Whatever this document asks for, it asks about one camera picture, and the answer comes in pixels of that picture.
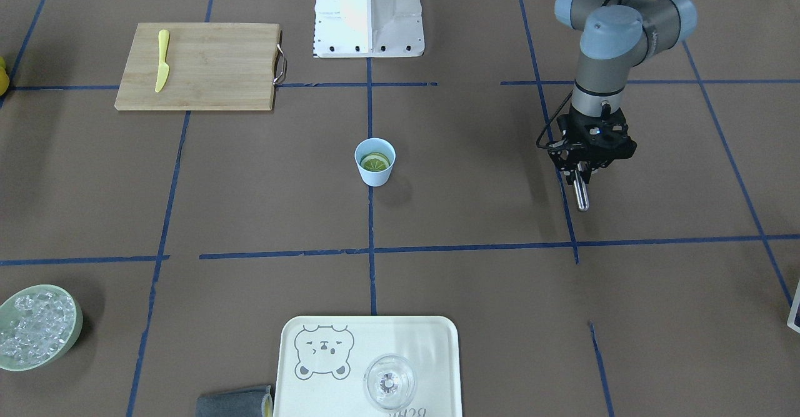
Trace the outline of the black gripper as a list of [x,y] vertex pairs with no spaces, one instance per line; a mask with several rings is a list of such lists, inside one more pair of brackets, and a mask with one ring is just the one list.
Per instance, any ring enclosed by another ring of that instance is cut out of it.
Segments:
[[589,180],[618,159],[629,159],[638,148],[628,135],[628,122],[622,109],[603,108],[592,117],[570,108],[556,118],[562,139],[548,144],[548,155],[562,170],[569,186],[579,178],[579,163],[588,163]]

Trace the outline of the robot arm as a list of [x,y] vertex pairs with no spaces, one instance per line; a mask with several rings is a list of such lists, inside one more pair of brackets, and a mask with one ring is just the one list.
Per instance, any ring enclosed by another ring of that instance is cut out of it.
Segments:
[[622,110],[629,73],[685,41],[698,25],[691,0],[556,0],[556,19],[579,31],[580,53],[562,133],[545,150],[568,184],[587,184],[595,170],[630,158],[637,144]]

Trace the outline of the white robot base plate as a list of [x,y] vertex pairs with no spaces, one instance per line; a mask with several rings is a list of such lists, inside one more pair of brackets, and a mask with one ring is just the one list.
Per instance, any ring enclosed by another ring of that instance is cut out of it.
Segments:
[[425,52],[422,0],[315,0],[315,58],[416,58]]

